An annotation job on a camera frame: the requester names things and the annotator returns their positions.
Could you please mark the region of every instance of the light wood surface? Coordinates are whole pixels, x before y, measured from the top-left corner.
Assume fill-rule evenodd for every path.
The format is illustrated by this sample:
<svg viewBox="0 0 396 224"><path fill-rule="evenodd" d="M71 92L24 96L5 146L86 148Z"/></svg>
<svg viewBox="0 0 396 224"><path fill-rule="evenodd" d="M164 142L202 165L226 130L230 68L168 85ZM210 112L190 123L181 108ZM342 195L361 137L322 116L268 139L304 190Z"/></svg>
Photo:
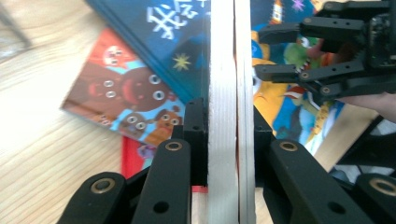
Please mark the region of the light wood surface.
<svg viewBox="0 0 396 224"><path fill-rule="evenodd" d="M105 23L82 0L1 3L33 47L0 64L0 223L55 223L85 179L120 171L120 135L60 109ZM331 132L337 145L326 139L318 153L323 166L375 115L360 111L342 114ZM256 200L257 222L271 222L260 189ZM196 200L194 214L205 203Z"/></svg>

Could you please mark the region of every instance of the black bracket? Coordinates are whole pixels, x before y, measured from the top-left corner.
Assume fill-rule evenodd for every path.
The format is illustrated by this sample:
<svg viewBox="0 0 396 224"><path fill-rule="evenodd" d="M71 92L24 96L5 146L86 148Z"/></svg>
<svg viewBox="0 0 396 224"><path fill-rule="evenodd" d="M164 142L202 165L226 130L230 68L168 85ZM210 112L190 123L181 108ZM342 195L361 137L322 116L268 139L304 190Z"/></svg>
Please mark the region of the black bracket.
<svg viewBox="0 0 396 224"><path fill-rule="evenodd" d="M207 142L199 142L206 139L205 123L194 122L203 115L201 102L187 105L185 126L158 146L149 168L127 180L116 173L90 177L58 223L191 223L191 185L205 185L207 176L207 158L195 163L205 169L193 165L202 149L207 153ZM345 188L301 144L276 140L256 108L254 124L256 185L275 223L396 221L394 178L361 175L353 188Z"/></svg>

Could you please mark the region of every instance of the colorful book cover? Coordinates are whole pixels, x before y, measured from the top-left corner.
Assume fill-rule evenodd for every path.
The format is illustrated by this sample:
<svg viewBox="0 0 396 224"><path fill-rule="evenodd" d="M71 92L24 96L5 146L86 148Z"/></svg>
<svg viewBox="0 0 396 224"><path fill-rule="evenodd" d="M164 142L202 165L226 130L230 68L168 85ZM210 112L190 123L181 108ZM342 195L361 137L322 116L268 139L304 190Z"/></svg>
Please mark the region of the colorful book cover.
<svg viewBox="0 0 396 224"><path fill-rule="evenodd" d="M307 49L318 40L299 36L295 43L267 45L259 43L261 28L282 22L300 22L317 12L318 1L250 0L252 65L296 64L297 72L325 66L330 54L318 59L308 58ZM315 154L338 117L343 104L337 101L317 105L310 92L296 84L263 82L255 76L254 105L273 128L276 138L291 139Z"/></svg>
<svg viewBox="0 0 396 224"><path fill-rule="evenodd" d="M86 0L183 103L208 92L208 0Z"/></svg>
<svg viewBox="0 0 396 224"><path fill-rule="evenodd" d="M185 110L110 28L100 34L62 108L151 147L170 138Z"/></svg>

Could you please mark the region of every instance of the blue book cover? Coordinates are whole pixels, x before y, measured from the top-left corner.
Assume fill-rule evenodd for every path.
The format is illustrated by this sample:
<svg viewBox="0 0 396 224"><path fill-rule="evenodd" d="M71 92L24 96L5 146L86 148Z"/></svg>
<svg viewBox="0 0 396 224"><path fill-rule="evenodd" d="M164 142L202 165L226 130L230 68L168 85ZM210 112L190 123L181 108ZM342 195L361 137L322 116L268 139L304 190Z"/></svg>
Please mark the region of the blue book cover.
<svg viewBox="0 0 396 224"><path fill-rule="evenodd" d="M86 0L183 103L208 92L208 0Z"/></svg>

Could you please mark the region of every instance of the cartoon character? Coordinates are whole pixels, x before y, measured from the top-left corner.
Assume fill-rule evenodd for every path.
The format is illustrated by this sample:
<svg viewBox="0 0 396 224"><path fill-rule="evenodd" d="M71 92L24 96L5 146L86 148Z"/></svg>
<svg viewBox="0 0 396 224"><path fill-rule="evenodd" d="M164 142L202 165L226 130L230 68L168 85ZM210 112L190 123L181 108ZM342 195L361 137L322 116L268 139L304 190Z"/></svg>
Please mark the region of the cartoon character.
<svg viewBox="0 0 396 224"><path fill-rule="evenodd" d="M285 62L287 64L295 64L297 72L320 67L320 58L311 59L306 54L306 51L317 43L318 40L314 37L300 36L296 43L289 43L286 46L283 53Z"/></svg>
<svg viewBox="0 0 396 224"><path fill-rule="evenodd" d="M146 137L144 140L146 143L157 147L161 142L171 137L174 126L183 122L182 117L177 114L178 106L174 105L173 110L163 109L157 114L156 129Z"/></svg>
<svg viewBox="0 0 396 224"><path fill-rule="evenodd" d="M111 29L105 29L101 38L93 48L92 54L88 59L91 63L102 66L121 67L127 69L127 62L136 59L134 53Z"/></svg>
<svg viewBox="0 0 396 224"><path fill-rule="evenodd" d="M132 112L120 122L118 130L124 135L139 139L147 129L148 124L152 122L152 119L145 119L140 113Z"/></svg>
<svg viewBox="0 0 396 224"><path fill-rule="evenodd" d="M176 96L163 81L147 68L136 68L123 75L121 81L122 98L132 110L149 111Z"/></svg>
<svg viewBox="0 0 396 224"><path fill-rule="evenodd" d="M91 118L105 114L116 118L125 108L150 111L176 96L147 67L124 75L94 63L86 63L64 102L64 108Z"/></svg>
<svg viewBox="0 0 396 224"><path fill-rule="evenodd" d="M259 35L256 31L251 31L252 43L252 66L256 64L275 64L270 61L271 50L267 44L259 42ZM252 68L253 78L253 102L266 121L272 125L283 103L283 93L288 84L264 82L257 78L254 68Z"/></svg>
<svg viewBox="0 0 396 224"><path fill-rule="evenodd" d="M116 118L124 109L120 82L120 74L86 63L64 102L64 108L87 118L101 114Z"/></svg>
<svg viewBox="0 0 396 224"><path fill-rule="evenodd" d="M91 120L93 120L93 121L95 121L95 122L97 122L97 123L99 123L99 124L101 124L101 125L103 125L103 126L107 126L107 127L110 127L111 124L112 124L112 122L113 122L115 119L116 119L116 118L108 117L108 116L105 115L105 114L98 114L98 115L95 115L95 116L93 116L93 117L91 118Z"/></svg>

